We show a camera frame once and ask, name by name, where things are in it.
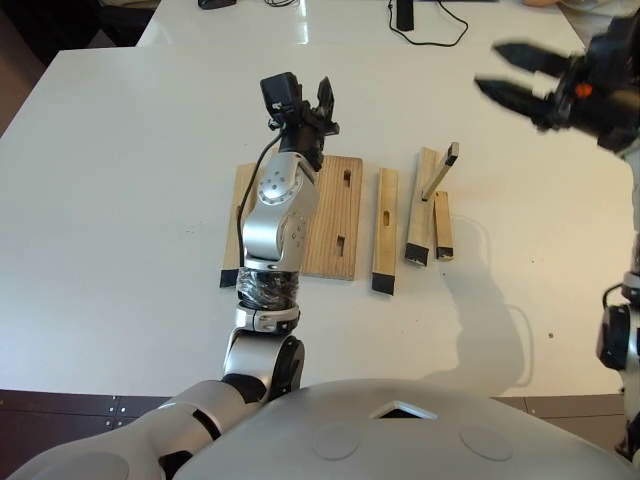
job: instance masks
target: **black tip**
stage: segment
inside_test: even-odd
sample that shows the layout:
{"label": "black tip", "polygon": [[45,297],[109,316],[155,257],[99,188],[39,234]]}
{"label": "black tip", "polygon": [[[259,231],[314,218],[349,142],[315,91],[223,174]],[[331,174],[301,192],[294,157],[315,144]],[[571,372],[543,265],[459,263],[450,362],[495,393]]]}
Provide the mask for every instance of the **black tip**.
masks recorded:
{"label": "black tip", "polygon": [[220,288],[235,287],[238,281],[238,269],[220,272]]}
{"label": "black tip", "polygon": [[407,243],[404,248],[404,258],[405,260],[426,267],[427,261],[429,260],[429,248],[416,245],[415,243]]}
{"label": "black tip", "polygon": [[453,260],[452,247],[436,247],[436,258],[438,260]]}
{"label": "black tip", "polygon": [[396,277],[394,277],[393,275],[374,272],[371,276],[371,289],[375,290],[376,292],[393,295],[395,283]]}
{"label": "black tip", "polygon": [[448,166],[452,166],[456,163],[456,160],[460,156],[460,144],[458,142],[453,142],[447,151],[447,158],[445,159],[445,164]]}

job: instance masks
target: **dark floor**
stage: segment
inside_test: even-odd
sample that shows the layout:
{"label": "dark floor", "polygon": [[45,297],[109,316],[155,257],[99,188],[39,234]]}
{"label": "dark floor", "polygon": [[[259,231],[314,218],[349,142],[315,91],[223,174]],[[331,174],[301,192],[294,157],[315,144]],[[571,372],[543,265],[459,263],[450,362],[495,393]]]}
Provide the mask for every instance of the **dark floor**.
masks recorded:
{"label": "dark floor", "polygon": [[[126,425],[166,399],[0,390],[0,479],[44,450]],[[497,400],[612,452],[624,435],[621,395]]]}

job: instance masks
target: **wooden stick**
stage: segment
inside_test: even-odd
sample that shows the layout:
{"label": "wooden stick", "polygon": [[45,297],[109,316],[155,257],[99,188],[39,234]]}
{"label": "wooden stick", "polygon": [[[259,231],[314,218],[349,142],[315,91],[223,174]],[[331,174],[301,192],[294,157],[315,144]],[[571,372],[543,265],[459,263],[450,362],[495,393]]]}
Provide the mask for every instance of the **wooden stick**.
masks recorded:
{"label": "wooden stick", "polygon": [[422,200],[424,202],[428,201],[429,198],[431,198],[431,195],[433,195],[433,192],[436,191],[436,188],[438,188],[438,185],[440,185],[442,179],[445,177],[451,167],[453,167],[453,164],[456,163],[459,155],[460,144],[458,142],[453,142],[451,146],[449,146],[449,150],[447,150],[447,153],[445,153],[444,157],[442,158],[436,174],[432,177],[429,185],[427,185],[422,192]]}
{"label": "wooden stick", "polygon": [[404,258],[406,260],[425,267],[429,258],[429,243],[432,234],[433,199],[430,198],[428,201],[423,202],[422,188],[429,183],[436,168],[437,160],[438,152],[426,147],[422,148],[413,186],[407,244],[404,249]]}
{"label": "wooden stick", "polygon": [[443,261],[453,260],[453,235],[451,233],[449,195],[447,195],[447,192],[436,192],[434,205],[436,258]]}
{"label": "wooden stick", "polygon": [[[238,278],[238,269],[240,268],[240,257],[238,252],[238,232],[236,229],[236,218],[242,203],[242,197],[249,185],[255,163],[246,163],[240,165],[236,169],[236,178],[233,184],[233,197],[231,199],[231,210],[229,212],[229,225],[227,227],[227,243],[224,248],[224,260],[222,261],[222,271],[220,272],[220,288],[232,287],[236,284]],[[256,182],[253,184],[253,188],[247,198],[247,203],[244,206],[242,212],[242,224],[247,218],[247,215],[253,210],[256,203]]]}
{"label": "wooden stick", "polygon": [[396,281],[398,171],[381,168],[371,288],[393,295]]}

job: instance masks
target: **wooden board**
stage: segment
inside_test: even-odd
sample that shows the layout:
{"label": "wooden board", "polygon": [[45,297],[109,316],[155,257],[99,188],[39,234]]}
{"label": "wooden board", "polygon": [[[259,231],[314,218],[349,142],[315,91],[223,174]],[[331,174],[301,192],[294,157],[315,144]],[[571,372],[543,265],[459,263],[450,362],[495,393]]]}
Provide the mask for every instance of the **wooden board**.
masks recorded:
{"label": "wooden board", "polygon": [[393,295],[396,280],[397,210],[398,171],[381,168],[371,288],[388,295]]}
{"label": "wooden board", "polygon": [[362,159],[325,155],[320,201],[309,227],[303,275],[353,280],[356,272]]}
{"label": "wooden board", "polygon": [[[229,211],[229,223],[227,226],[227,243],[224,248],[224,260],[222,261],[222,271],[220,272],[220,288],[232,287],[236,284],[238,268],[240,266],[236,218],[238,216],[240,204],[242,203],[242,197],[249,185],[255,166],[255,163],[245,163],[236,169],[236,178],[233,184],[233,197],[231,198],[231,209]],[[256,182],[254,182],[253,189],[247,198],[247,204],[245,205],[242,215],[243,224],[247,215],[249,215],[249,212],[253,210],[256,202],[255,184]]]}
{"label": "wooden board", "polygon": [[439,154],[435,150],[422,148],[416,168],[409,227],[407,228],[407,243],[404,249],[406,260],[425,267],[429,258],[429,245],[432,241],[433,199],[423,201],[422,191],[433,177],[438,156]]}
{"label": "wooden board", "polygon": [[449,215],[449,195],[438,191],[434,195],[434,217],[436,223],[436,258],[453,260],[453,235]]}

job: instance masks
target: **desk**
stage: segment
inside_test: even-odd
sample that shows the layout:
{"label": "desk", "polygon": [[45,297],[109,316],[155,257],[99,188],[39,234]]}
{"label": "desk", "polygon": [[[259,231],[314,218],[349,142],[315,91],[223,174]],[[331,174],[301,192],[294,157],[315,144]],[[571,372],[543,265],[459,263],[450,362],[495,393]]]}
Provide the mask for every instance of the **desk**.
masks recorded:
{"label": "desk", "polygon": [[[555,7],[533,9],[521,0],[447,5],[470,24],[466,45],[524,32],[552,44],[556,35],[575,36]],[[421,41],[450,42],[463,28],[434,2],[415,2],[414,16],[416,29],[408,35]],[[212,54],[237,44],[404,45],[405,40],[389,31],[388,22],[387,0],[300,0],[286,8],[269,7],[264,0],[239,0],[232,7],[206,11],[196,0],[162,0],[138,45],[195,43],[209,46]]]}
{"label": "desk", "polygon": [[[499,34],[532,36],[531,18]],[[578,48],[549,18],[549,39]],[[220,376],[236,301],[217,288],[232,178],[271,135],[259,80],[291,70],[307,98],[331,77],[342,133],[326,151],[365,160],[356,281],[301,281],[304,384],[614,392],[594,344],[600,293],[627,267],[630,174],[593,140],[541,136],[481,96],[474,73],[508,71],[491,34],[456,49],[62,52],[0,140],[0,386],[171,395]],[[452,140],[456,259],[421,269],[399,250],[396,295],[374,294],[378,168],[400,171],[406,219],[420,147]]]}

